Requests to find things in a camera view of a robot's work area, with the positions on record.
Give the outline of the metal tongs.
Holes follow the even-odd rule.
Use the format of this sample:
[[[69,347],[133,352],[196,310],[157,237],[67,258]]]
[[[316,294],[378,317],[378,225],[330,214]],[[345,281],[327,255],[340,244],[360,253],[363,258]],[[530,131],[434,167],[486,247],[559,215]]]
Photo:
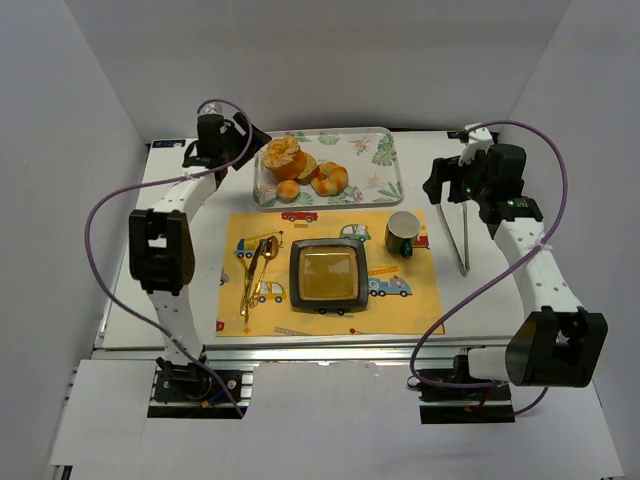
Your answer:
[[[435,206],[438,219],[443,228],[446,240],[451,248],[460,274],[466,277],[470,272],[470,249],[469,249],[469,224],[468,206],[462,203],[459,208],[461,214],[461,237],[456,238],[451,224],[441,204]]]

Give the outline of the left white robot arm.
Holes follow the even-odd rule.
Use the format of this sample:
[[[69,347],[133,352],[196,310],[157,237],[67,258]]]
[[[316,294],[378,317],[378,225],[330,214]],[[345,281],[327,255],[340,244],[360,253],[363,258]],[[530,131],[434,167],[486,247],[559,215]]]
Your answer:
[[[272,137],[236,113],[201,114],[197,139],[184,153],[182,177],[164,197],[129,215],[129,270],[148,295],[165,336],[164,359],[187,365],[202,358],[188,285],[195,273],[189,223],[218,190],[230,163],[242,168]]]

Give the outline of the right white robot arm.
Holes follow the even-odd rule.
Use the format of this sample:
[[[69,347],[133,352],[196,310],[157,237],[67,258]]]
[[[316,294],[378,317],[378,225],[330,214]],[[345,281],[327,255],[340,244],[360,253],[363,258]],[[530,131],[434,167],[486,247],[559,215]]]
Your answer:
[[[593,377],[608,325],[604,316],[586,310],[571,291],[549,244],[562,220],[543,224],[536,201],[523,194],[526,152],[494,141],[490,123],[468,125],[456,136],[464,150],[437,158],[423,185],[429,201],[439,205],[442,189],[451,203],[473,201],[491,239],[508,267],[443,315],[448,320],[502,280],[514,279],[525,319],[505,347],[471,348],[461,379],[432,380],[425,385],[449,389],[515,386],[584,388]]]

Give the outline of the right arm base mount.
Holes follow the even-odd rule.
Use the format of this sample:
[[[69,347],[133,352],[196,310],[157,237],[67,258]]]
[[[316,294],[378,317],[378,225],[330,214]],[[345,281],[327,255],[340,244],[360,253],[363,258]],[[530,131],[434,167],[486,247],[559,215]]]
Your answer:
[[[433,349],[410,356],[407,387],[419,394],[427,425],[513,423],[515,411],[501,346]]]

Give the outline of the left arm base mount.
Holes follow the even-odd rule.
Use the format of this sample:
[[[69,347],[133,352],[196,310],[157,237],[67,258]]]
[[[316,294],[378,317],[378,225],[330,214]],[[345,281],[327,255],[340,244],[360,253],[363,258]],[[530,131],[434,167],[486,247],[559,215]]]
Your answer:
[[[243,404],[243,373],[218,370],[217,374],[220,382],[192,363],[177,365],[158,357],[147,417],[239,420],[247,409]]]

